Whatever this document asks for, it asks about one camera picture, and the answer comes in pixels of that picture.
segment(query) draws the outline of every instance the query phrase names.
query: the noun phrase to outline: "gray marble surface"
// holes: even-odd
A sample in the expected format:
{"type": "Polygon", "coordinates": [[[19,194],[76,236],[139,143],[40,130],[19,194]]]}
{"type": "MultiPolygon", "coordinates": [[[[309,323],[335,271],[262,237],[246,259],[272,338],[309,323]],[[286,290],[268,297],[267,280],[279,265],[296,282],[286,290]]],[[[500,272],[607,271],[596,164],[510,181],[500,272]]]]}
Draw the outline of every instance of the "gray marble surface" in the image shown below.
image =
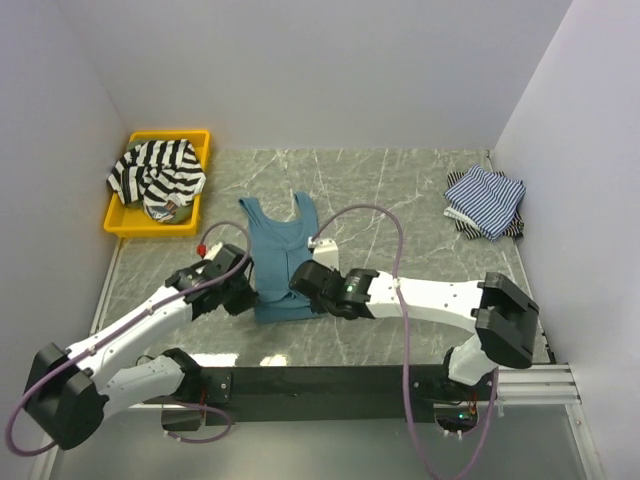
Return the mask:
{"type": "MultiPolygon", "coordinates": [[[[437,281],[482,279],[487,271],[508,275],[528,291],[513,240],[467,240],[443,216],[446,175],[474,163],[489,167],[481,150],[223,150],[213,157],[203,193],[200,231],[220,220],[246,225],[238,205],[256,196],[274,220],[296,217],[292,193],[308,192],[320,222],[354,203],[377,203],[396,214],[405,230],[401,275],[437,281]]],[[[326,231],[340,246],[341,270],[369,267],[389,271],[397,234],[377,213],[352,212],[326,231]]],[[[103,326],[144,301],[176,269],[198,260],[199,237],[131,239],[123,243],[103,326]]],[[[223,227],[211,243],[244,245],[223,227]]],[[[332,317],[258,325],[253,313],[229,317],[222,309],[176,330],[152,346],[154,355],[180,347],[207,365],[380,365],[402,361],[399,319],[347,321],[332,317]]],[[[426,321],[412,323],[412,362],[440,363],[469,333],[426,321]]],[[[549,361],[538,332],[535,361],[549,361]]]]}

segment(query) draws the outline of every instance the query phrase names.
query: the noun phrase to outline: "garment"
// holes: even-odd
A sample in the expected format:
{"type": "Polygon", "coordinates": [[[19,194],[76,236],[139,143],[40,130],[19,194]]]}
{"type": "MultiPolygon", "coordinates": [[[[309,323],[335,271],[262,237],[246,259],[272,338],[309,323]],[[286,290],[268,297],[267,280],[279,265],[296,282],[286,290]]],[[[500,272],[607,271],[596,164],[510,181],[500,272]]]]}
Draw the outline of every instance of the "garment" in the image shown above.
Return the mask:
{"type": "MultiPolygon", "coordinates": [[[[504,172],[495,172],[495,173],[497,175],[504,177],[504,172]]],[[[458,182],[462,177],[464,177],[464,172],[449,173],[447,175],[447,186],[449,188],[453,187],[456,184],[456,182],[458,182]]],[[[452,210],[457,212],[457,210],[455,210],[453,207],[448,207],[444,211],[445,216],[453,218],[453,215],[447,215],[447,211],[451,212],[452,210]]],[[[464,215],[464,217],[468,218],[471,222],[473,222],[473,220],[471,220],[466,215],[464,215]]],[[[469,240],[474,240],[476,238],[483,237],[482,232],[480,231],[478,226],[475,224],[475,222],[473,222],[473,225],[471,225],[470,223],[465,222],[463,218],[460,217],[456,219],[455,226],[456,226],[456,230],[458,232],[463,232],[469,240]]],[[[513,217],[513,220],[511,220],[511,223],[509,224],[507,229],[504,231],[503,235],[507,237],[519,238],[519,237],[522,237],[523,234],[524,234],[524,220],[522,219],[522,216],[520,215],[520,213],[518,212],[518,209],[516,208],[516,213],[513,217]]]]}
{"type": "Polygon", "coordinates": [[[176,217],[202,192],[206,177],[188,140],[149,140],[120,158],[107,179],[125,205],[142,201],[159,222],[176,217]]]}
{"type": "Polygon", "coordinates": [[[474,165],[445,197],[454,209],[471,218],[485,237],[495,241],[509,227],[525,191],[521,181],[474,165]]]}
{"type": "Polygon", "coordinates": [[[299,218],[277,222],[268,218],[255,197],[241,198],[240,206],[249,219],[251,255],[255,263],[256,305],[258,323],[301,320],[317,314],[311,311],[307,297],[289,289],[296,269],[312,255],[307,247],[309,237],[318,232],[318,217],[311,197],[304,192],[294,194],[299,218]]]}
{"type": "MultiPolygon", "coordinates": [[[[133,150],[134,148],[136,148],[138,145],[143,145],[145,143],[147,143],[149,140],[155,140],[152,138],[147,138],[147,139],[143,139],[143,140],[133,140],[132,142],[127,143],[127,148],[125,149],[125,151],[129,151],[129,150],[133,150]]],[[[138,200],[137,202],[133,202],[133,203],[129,203],[126,205],[127,208],[143,208],[142,206],[142,200],[138,200]]],[[[173,217],[167,217],[167,219],[163,222],[163,223],[168,223],[168,224],[177,224],[180,222],[184,222],[185,220],[187,220],[188,218],[191,218],[191,213],[193,213],[193,203],[190,203],[189,205],[185,205],[184,207],[178,207],[175,211],[175,213],[173,214],[173,217]]]]}

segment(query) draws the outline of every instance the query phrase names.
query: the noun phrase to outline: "white backdrop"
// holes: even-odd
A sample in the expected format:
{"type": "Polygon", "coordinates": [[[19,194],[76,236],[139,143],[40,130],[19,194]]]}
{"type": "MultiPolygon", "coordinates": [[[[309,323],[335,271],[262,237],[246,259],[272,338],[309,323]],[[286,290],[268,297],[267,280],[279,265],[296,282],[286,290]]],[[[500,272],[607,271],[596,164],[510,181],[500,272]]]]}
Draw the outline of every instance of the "white backdrop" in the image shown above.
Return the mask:
{"type": "Polygon", "coordinates": [[[496,147],[523,178],[522,253],[608,478],[638,478],[640,4],[575,0],[496,147]]]}
{"type": "MultiPolygon", "coordinates": [[[[35,353],[87,335],[114,246],[106,176],[125,129],[54,2],[0,2],[0,425],[35,353]]],[[[23,448],[42,430],[23,413],[23,448]]],[[[33,459],[0,442],[0,477],[33,459]]]]}
{"type": "Polygon", "coordinates": [[[493,148],[570,0],[58,0],[129,130],[493,148]]]}

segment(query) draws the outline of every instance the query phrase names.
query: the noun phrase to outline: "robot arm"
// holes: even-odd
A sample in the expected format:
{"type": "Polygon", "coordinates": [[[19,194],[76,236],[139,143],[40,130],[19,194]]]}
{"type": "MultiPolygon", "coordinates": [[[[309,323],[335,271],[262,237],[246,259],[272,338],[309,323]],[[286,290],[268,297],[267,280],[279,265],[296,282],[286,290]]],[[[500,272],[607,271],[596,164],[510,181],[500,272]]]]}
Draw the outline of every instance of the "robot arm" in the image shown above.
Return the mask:
{"type": "MultiPolygon", "coordinates": [[[[322,240],[312,247],[314,260],[298,268],[291,288],[309,297],[313,308],[350,320],[402,316],[396,281],[390,274],[354,269],[342,277],[337,269],[335,242],[322,240]]],[[[126,367],[163,335],[220,305],[231,315],[252,308],[257,294],[244,274],[245,265],[222,283],[158,310],[150,309],[176,292],[228,272],[243,255],[233,245],[218,244],[203,261],[177,271],[148,301],[100,333],[65,351],[53,344],[43,348],[34,358],[27,389],[61,363],[91,349],[131,318],[149,310],[149,315],[126,333],[49,381],[31,397],[25,410],[60,448],[70,449],[92,435],[104,418],[131,405],[163,396],[183,401],[197,397],[202,368],[180,349],[168,350],[144,365],[126,367]]],[[[450,380],[473,386],[497,365],[531,366],[538,307],[503,275],[487,274],[484,282],[398,281],[410,317],[457,326],[473,334],[447,354],[450,380]]]]}
{"type": "Polygon", "coordinates": [[[62,351],[54,344],[35,356],[25,390],[62,363],[73,359],[128,323],[144,310],[149,314],[92,355],[50,380],[25,405],[25,410],[62,449],[86,440],[105,417],[158,396],[180,399],[197,382],[200,366],[179,349],[164,352],[153,362],[126,368],[146,348],[170,331],[222,305],[231,315],[252,308],[257,294],[244,271],[245,264],[224,282],[152,310],[151,306],[210,281],[234,268],[244,251],[229,244],[212,247],[203,260],[175,272],[146,302],[85,340],[62,351]]]}
{"type": "Polygon", "coordinates": [[[399,284],[409,317],[472,333],[445,358],[450,380],[476,385],[498,365],[524,369],[533,363],[538,306],[506,276],[488,273],[484,281],[433,282],[353,269],[346,277],[311,260],[291,279],[291,288],[312,300],[316,311],[353,320],[402,317],[399,284]]]}

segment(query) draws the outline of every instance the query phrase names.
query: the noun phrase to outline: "folded clothes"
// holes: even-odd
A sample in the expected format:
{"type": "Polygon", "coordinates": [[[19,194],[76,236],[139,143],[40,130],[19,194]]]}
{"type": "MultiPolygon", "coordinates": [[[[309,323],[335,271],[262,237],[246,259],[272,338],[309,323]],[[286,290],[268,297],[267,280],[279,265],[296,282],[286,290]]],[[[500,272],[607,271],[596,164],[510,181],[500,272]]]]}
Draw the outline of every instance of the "folded clothes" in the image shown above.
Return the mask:
{"type": "Polygon", "coordinates": [[[456,230],[464,232],[467,238],[484,235],[494,241],[501,235],[522,236],[524,222],[517,211],[525,193],[522,182],[511,180],[502,172],[487,172],[474,165],[467,174],[450,173],[447,183],[449,190],[445,196],[451,200],[452,210],[467,216],[478,227],[456,219],[456,230]]]}
{"type": "Polygon", "coordinates": [[[148,140],[120,158],[107,183],[128,207],[154,220],[175,223],[190,213],[206,177],[188,140],[148,140]]]}

